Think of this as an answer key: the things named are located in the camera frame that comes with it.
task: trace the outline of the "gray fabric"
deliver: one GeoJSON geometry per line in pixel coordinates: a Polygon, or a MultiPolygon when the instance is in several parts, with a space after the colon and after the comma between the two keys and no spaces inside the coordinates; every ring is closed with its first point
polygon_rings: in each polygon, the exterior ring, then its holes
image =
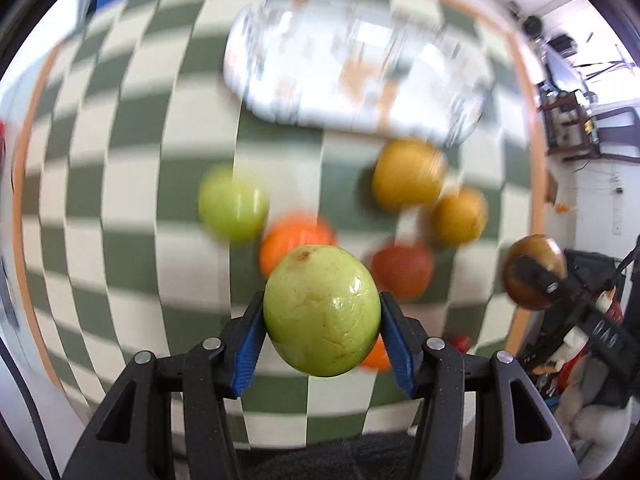
{"type": "Polygon", "coordinates": [[[628,433],[631,403],[622,410],[592,404],[608,374],[602,361],[588,356],[580,359],[554,413],[574,450],[583,478],[596,478],[602,473],[628,433]]]}

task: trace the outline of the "small red fruit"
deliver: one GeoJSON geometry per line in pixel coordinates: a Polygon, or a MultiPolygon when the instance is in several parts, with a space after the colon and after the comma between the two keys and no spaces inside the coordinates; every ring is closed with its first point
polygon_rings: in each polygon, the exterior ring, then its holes
{"type": "Polygon", "coordinates": [[[388,290],[398,301],[413,301],[431,281],[433,256],[421,244],[386,247],[373,255],[371,275],[379,290],[388,290]]]}
{"type": "Polygon", "coordinates": [[[471,350],[473,346],[473,342],[471,338],[466,334],[456,334],[447,339],[447,343],[449,343],[453,348],[455,348],[461,354],[466,354],[471,350]]]}

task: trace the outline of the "cable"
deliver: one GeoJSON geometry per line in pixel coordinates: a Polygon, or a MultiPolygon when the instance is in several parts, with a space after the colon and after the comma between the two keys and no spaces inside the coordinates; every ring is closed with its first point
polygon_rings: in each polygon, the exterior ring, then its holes
{"type": "Polygon", "coordinates": [[[52,480],[60,480],[60,473],[58,471],[58,467],[56,466],[55,460],[53,460],[53,453],[51,452],[49,441],[47,440],[47,434],[44,431],[44,426],[42,425],[42,420],[40,418],[40,413],[38,413],[36,403],[34,402],[33,397],[31,397],[31,392],[29,391],[27,383],[24,381],[24,378],[20,373],[20,370],[18,370],[18,366],[15,364],[14,358],[11,356],[11,353],[4,345],[4,341],[2,341],[1,337],[0,356],[2,356],[4,364],[9,370],[11,376],[14,378],[15,384],[18,386],[20,394],[22,395],[22,400],[24,400],[24,403],[29,410],[29,415],[31,415],[31,421],[33,422],[33,428],[36,430],[36,436],[38,437],[38,442],[40,443],[40,449],[42,450],[44,460],[47,463],[47,467],[49,468],[51,478],[52,480]]]}
{"type": "Polygon", "coordinates": [[[587,167],[587,164],[589,164],[590,162],[591,162],[591,159],[587,160],[587,163],[586,163],[583,167],[578,168],[577,170],[574,170],[574,173],[578,173],[578,171],[581,171],[581,170],[583,170],[584,168],[586,168],[586,167],[587,167]]]}
{"type": "Polygon", "coordinates": [[[626,63],[626,61],[624,59],[617,59],[615,61],[596,61],[593,63],[582,63],[580,65],[572,65],[572,67],[574,68],[587,68],[589,66],[594,66],[594,65],[604,65],[604,64],[617,64],[617,63],[626,63]]]}
{"type": "Polygon", "coordinates": [[[600,173],[600,174],[603,174],[603,175],[608,175],[608,176],[610,176],[611,178],[615,178],[615,179],[617,179],[617,178],[618,178],[618,177],[616,176],[616,173],[615,173],[615,172],[613,172],[613,171],[601,171],[601,170],[595,170],[594,168],[591,168],[589,171],[590,171],[591,173],[600,173]]]}
{"type": "Polygon", "coordinates": [[[632,262],[635,261],[636,256],[640,252],[640,244],[636,244],[633,250],[624,257],[624,259],[618,264],[616,269],[613,272],[613,275],[610,278],[606,278],[600,288],[596,289],[596,296],[602,294],[605,290],[611,290],[616,284],[618,278],[622,275],[622,271],[625,270],[632,262]]]}

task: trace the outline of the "checkered mat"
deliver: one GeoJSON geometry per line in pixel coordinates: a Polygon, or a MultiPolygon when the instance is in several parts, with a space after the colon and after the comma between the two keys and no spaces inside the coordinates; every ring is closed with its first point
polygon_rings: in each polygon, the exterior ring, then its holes
{"type": "MultiPolygon", "coordinates": [[[[228,162],[269,190],[270,219],[317,212],[364,257],[417,234],[417,211],[384,214],[370,197],[383,139],[265,123],[226,89],[226,33],[262,0],[119,0],[69,38],[37,108],[22,197],[28,289],[68,396],[94,408],[135,352],[185,352],[240,315],[264,280],[257,245],[229,247],[198,224],[198,183],[228,162]]],[[[447,151],[447,185],[484,192],[482,237],[435,252],[433,281],[404,312],[430,335],[466,333],[477,354],[504,345],[514,305],[497,269],[528,233],[524,101],[506,38],[440,0],[379,0],[445,27],[477,53],[491,99],[475,134],[447,151]]],[[[234,441],[303,446],[404,430],[418,402],[391,373],[307,377],[265,341],[251,387],[227,409],[234,441]]],[[[174,432],[184,432],[173,400],[174,432]]]]}

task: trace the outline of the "orange border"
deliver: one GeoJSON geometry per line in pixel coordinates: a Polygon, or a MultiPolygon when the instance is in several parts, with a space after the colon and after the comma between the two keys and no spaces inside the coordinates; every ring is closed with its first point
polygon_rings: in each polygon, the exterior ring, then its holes
{"type": "MultiPolygon", "coordinates": [[[[546,163],[545,163],[545,145],[544,145],[544,129],[540,118],[538,117],[537,108],[534,100],[533,87],[527,76],[526,66],[515,35],[511,30],[506,30],[500,23],[496,22],[490,16],[487,16],[472,5],[461,0],[446,0],[451,7],[460,10],[468,16],[473,16],[487,22],[493,28],[500,30],[507,38],[511,48],[511,54],[514,59],[514,67],[520,81],[520,87],[524,91],[524,99],[526,101],[527,116],[530,131],[530,150],[531,150],[531,232],[543,233],[545,229],[544,219],[544,199],[546,189],[546,163]]],[[[47,375],[51,381],[58,387],[62,387],[58,376],[56,375],[44,339],[40,333],[38,321],[36,319],[29,290],[26,281],[26,265],[24,262],[24,253],[22,247],[22,188],[24,185],[24,163],[26,161],[27,149],[31,137],[31,127],[35,117],[35,111],[40,99],[42,90],[44,89],[46,79],[53,63],[56,60],[60,45],[55,47],[44,63],[38,81],[33,90],[31,104],[24,120],[24,125],[18,139],[16,150],[14,153],[14,257],[16,265],[16,273],[18,275],[18,284],[22,295],[22,304],[27,317],[29,328],[36,341],[40,358],[47,371],[47,375]]],[[[506,350],[515,354],[520,349],[520,345],[524,340],[527,327],[529,325],[530,311],[518,308],[513,317],[511,329],[507,338],[506,350]]]]}
{"type": "MultiPolygon", "coordinates": [[[[532,234],[545,232],[545,191],[546,191],[546,159],[545,159],[545,130],[538,114],[534,98],[533,86],[527,76],[524,60],[520,55],[518,42],[514,34],[508,35],[515,69],[524,91],[529,122],[530,150],[531,150],[531,224],[532,234]]],[[[531,311],[518,307],[511,323],[505,350],[514,355],[520,350],[529,326],[531,311]]]]}
{"type": "Polygon", "coordinates": [[[38,319],[36,318],[36,313],[33,309],[33,305],[31,304],[31,297],[29,295],[29,288],[27,286],[27,273],[26,273],[26,264],[24,262],[24,251],[22,246],[22,191],[24,188],[24,164],[27,159],[27,152],[29,147],[29,140],[31,139],[31,127],[33,126],[33,121],[36,116],[36,109],[38,107],[38,101],[40,100],[40,95],[44,90],[45,84],[47,82],[47,77],[51,72],[53,67],[53,63],[58,56],[58,52],[60,50],[60,45],[54,47],[52,51],[47,56],[47,59],[44,62],[42,69],[40,70],[40,75],[38,76],[38,80],[36,81],[36,85],[33,89],[33,93],[31,94],[31,103],[29,104],[29,110],[27,111],[27,116],[24,119],[24,124],[22,125],[22,130],[18,136],[15,151],[14,151],[14,218],[13,218],[13,227],[14,227],[14,259],[15,259],[15,273],[18,276],[18,286],[20,287],[20,294],[22,296],[22,306],[24,307],[24,314],[27,318],[27,323],[29,325],[29,330],[31,330],[31,334],[33,335],[33,339],[36,342],[36,346],[38,348],[38,353],[40,354],[40,359],[42,360],[42,364],[44,369],[49,376],[49,379],[52,383],[54,383],[57,387],[62,388],[62,384],[60,383],[60,379],[56,374],[53,366],[51,364],[51,360],[49,359],[49,354],[47,353],[47,347],[44,343],[44,339],[42,338],[42,334],[40,333],[40,327],[38,325],[38,319]]]}

